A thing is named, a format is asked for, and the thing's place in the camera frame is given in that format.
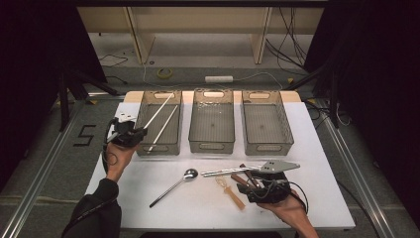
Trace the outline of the dark curtain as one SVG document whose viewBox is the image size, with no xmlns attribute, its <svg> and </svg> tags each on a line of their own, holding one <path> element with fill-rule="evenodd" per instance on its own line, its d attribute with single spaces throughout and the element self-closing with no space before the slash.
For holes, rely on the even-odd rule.
<svg viewBox="0 0 420 238">
<path fill-rule="evenodd" d="M 420 0 L 327 0 L 307 70 L 341 39 L 338 98 L 420 227 Z"/>
<path fill-rule="evenodd" d="M 69 69 L 106 80 L 78 9 L 59 0 L 0 0 L 0 191 Z"/>
</svg>

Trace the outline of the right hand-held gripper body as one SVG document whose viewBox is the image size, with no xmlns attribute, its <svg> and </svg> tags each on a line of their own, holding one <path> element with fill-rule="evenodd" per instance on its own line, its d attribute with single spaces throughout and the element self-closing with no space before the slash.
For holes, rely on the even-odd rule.
<svg viewBox="0 0 420 238">
<path fill-rule="evenodd" d="M 251 195 L 247 195 L 249 202 L 278 203 L 285 200 L 291 193 L 286 171 L 299 169 L 295 163 L 285 161 L 268 161 L 258 170 L 251 171 L 253 177 L 262 183 L 261 188 L 254 188 Z"/>
</svg>

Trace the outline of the metal floor rail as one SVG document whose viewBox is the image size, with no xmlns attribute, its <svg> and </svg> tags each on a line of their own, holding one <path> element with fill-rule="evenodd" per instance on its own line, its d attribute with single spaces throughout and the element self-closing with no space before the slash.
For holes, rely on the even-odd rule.
<svg viewBox="0 0 420 238">
<path fill-rule="evenodd" d="M 74 102 L 68 124 L 53 137 L 53 142 L 50 143 L 48 153 L 44 156 L 35 175 L 30 179 L 29 185 L 23 195 L 17 195 L 15 197 L 6 196 L 6 199 L 10 199 L 7 205 L 15 205 L 16 209 L 0 232 L 0 238 L 17 238 L 19 236 L 83 107 L 84 101 Z"/>
<path fill-rule="evenodd" d="M 354 200 L 357 200 L 362 205 L 364 214 L 367 216 L 377 238 L 396 238 L 395 233 L 387 221 L 385 213 L 381 209 L 372 190 L 369 188 L 368 182 L 357 165 L 342 133 L 332 122 L 334 116 L 336 116 L 336 110 L 329 111 L 327 115 L 324 115 L 323 123 L 329 131 L 356 191 L 358 192 L 359 199 L 354 196 Z"/>
</svg>

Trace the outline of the light wooden shelf unit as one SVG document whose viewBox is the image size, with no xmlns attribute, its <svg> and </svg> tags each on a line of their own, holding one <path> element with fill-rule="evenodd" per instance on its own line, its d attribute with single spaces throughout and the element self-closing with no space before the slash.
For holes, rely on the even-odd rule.
<svg viewBox="0 0 420 238">
<path fill-rule="evenodd" d="M 263 62 L 268 34 L 284 34 L 283 19 L 294 21 L 298 35 L 316 32 L 321 8 L 289 7 L 79 7 L 89 33 L 129 33 L 139 62 L 148 59 L 158 33 L 247 34 L 254 62 Z"/>
</svg>

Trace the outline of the metal spoon with black handle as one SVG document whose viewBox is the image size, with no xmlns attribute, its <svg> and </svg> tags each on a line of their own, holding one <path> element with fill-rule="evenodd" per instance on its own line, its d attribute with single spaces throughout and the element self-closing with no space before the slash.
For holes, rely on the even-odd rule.
<svg viewBox="0 0 420 238">
<path fill-rule="evenodd" d="M 198 176 L 198 171 L 196 169 L 188 169 L 185 171 L 182 178 L 177 181 L 174 185 L 168 188 L 164 193 L 162 193 L 158 198 L 156 198 L 150 205 L 149 208 L 154 207 L 159 201 L 161 201 L 166 195 L 168 195 L 172 190 L 174 190 L 178 185 L 184 181 L 195 179 Z"/>
</svg>

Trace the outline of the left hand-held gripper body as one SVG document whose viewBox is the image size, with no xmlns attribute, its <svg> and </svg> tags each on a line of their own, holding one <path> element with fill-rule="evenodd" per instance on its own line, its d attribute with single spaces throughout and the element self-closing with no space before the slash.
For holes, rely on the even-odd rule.
<svg viewBox="0 0 420 238">
<path fill-rule="evenodd" d="M 143 139 L 135 131 L 134 117 L 130 114 L 120 113 L 108 123 L 108 142 L 115 145 L 131 148 L 140 144 Z"/>
</svg>

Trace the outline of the grey translucent plastic bin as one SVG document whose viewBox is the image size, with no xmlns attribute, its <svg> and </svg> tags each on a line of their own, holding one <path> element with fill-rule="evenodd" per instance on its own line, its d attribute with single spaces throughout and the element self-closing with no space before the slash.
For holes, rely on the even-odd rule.
<svg viewBox="0 0 420 238">
<path fill-rule="evenodd" d="M 175 156 L 179 154 L 180 127 L 182 121 L 181 91 L 145 91 L 140 104 L 136 127 L 144 127 L 171 93 L 174 93 L 173 96 L 165 104 L 149 128 L 147 128 L 148 135 L 140 143 L 139 150 L 137 151 L 139 156 Z M 178 106 L 177 110 L 158 139 L 157 145 L 150 154 L 147 154 L 147 150 L 175 105 Z"/>
<path fill-rule="evenodd" d="M 194 90 L 188 141 L 192 153 L 233 153 L 236 137 L 231 89 Z"/>
<path fill-rule="evenodd" d="M 247 156 L 289 153 L 294 139 L 279 91 L 244 90 L 241 109 Z"/>
</svg>

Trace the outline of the wooden spoon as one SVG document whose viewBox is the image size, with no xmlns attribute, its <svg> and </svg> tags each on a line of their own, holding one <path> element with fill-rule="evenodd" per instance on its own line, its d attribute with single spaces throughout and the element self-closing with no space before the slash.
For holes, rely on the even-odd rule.
<svg viewBox="0 0 420 238">
<path fill-rule="evenodd" d="M 226 180 L 223 177 L 216 177 L 216 183 L 218 183 L 223 188 L 224 192 L 229 195 L 229 197 L 240 210 L 245 209 L 245 204 L 233 193 L 232 189 L 228 186 Z"/>
</svg>

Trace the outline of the person's right hand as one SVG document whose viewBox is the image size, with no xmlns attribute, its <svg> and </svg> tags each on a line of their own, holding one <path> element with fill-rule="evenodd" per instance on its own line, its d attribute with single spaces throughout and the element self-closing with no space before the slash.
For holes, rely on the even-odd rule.
<svg viewBox="0 0 420 238">
<path fill-rule="evenodd" d="M 259 207 L 271 211 L 295 230 L 303 229 L 310 224 L 302 204 L 291 195 L 278 203 L 259 203 Z"/>
</svg>

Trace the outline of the wooden-handled metal knife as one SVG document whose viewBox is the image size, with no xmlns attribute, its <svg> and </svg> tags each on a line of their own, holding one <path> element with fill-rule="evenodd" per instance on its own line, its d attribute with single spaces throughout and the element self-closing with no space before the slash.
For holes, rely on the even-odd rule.
<svg viewBox="0 0 420 238">
<path fill-rule="evenodd" d="M 248 183 L 246 180 L 244 180 L 243 178 L 241 178 L 240 176 L 236 175 L 236 174 L 232 174 L 231 175 L 231 179 L 233 179 L 234 181 L 236 181 L 237 183 L 244 185 L 248 188 L 255 188 L 252 184 Z"/>
</svg>

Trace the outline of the white table cover board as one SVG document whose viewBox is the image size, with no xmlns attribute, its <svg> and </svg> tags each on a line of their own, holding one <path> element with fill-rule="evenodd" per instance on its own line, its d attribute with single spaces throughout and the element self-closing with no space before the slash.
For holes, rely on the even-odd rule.
<svg viewBox="0 0 420 238">
<path fill-rule="evenodd" d="M 340 192 L 326 155 L 302 102 L 287 102 L 284 109 L 294 139 L 284 159 L 298 164 L 285 173 L 303 190 L 309 202 L 308 216 L 319 229 L 352 229 L 354 219 Z M 191 105 L 182 108 L 180 154 L 134 156 L 119 180 L 118 202 L 123 210 L 122 226 L 141 231 L 263 231 L 287 227 L 271 212 L 239 198 L 246 204 L 239 209 L 214 178 L 199 176 L 178 185 L 161 201 L 156 198 L 181 179 L 188 169 L 199 172 L 236 168 L 241 164 L 259 166 L 268 157 L 248 157 L 244 152 L 241 105 L 235 105 L 234 152 L 228 155 L 193 154 L 188 142 Z"/>
</svg>

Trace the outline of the person's left hand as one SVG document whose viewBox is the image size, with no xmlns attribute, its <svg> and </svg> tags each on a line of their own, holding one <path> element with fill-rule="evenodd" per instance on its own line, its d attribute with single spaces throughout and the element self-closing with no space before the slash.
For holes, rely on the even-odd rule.
<svg viewBox="0 0 420 238">
<path fill-rule="evenodd" d="M 106 178 L 117 182 L 137 150 L 138 146 L 126 148 L 109 143 L 105 154 L 108 169 Z"/>
</svg>

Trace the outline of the black metal stand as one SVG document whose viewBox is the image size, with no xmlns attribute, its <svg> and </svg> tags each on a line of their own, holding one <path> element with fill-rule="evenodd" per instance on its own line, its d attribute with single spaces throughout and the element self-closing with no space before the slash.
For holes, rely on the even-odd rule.
<svg viewBox="0 0 420 238">
<path fill-rule="evenodd" d="M 116 89 L 106 85 L 104 82 L 96 80 L 85 72 L 76 69 L 65 69 L 58 78 L 58 96 L 61 114 L 60 132 L 66 128 L 70 119 L 67 93 L 70 92 L 76 100 L 85 100 L 88 97 L 88 92 L 83 86 L 84 83 L 89 83 L 113 96 L 119 94 Z"/>
<path fill-rule="evenodd" d="M 329 98 L 330 120 L 333 125 L 338 128 L 338 79 L 335 74 L 334 67 L 330 63 L 324 63 L 318 69 L 301 78 L 298 82 L 292 83 L 290 86 L 286 87 L 286 90 L 298 89 L 312 80 L 316 81 L 312 93 L 315 96 L 324 96 Z"/>
</svg>

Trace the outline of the white power strip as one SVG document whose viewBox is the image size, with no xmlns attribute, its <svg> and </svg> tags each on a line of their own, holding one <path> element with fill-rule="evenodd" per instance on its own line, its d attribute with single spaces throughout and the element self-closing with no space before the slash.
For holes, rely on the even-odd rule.
<svg viewBox="0 0 420 238">
<path fill-rule="evenodd" d="M 218 75 L 218 76 L 205 76 L 206 83 L 231 83 L 234 80 L 232 75 Z"/>
</svg>

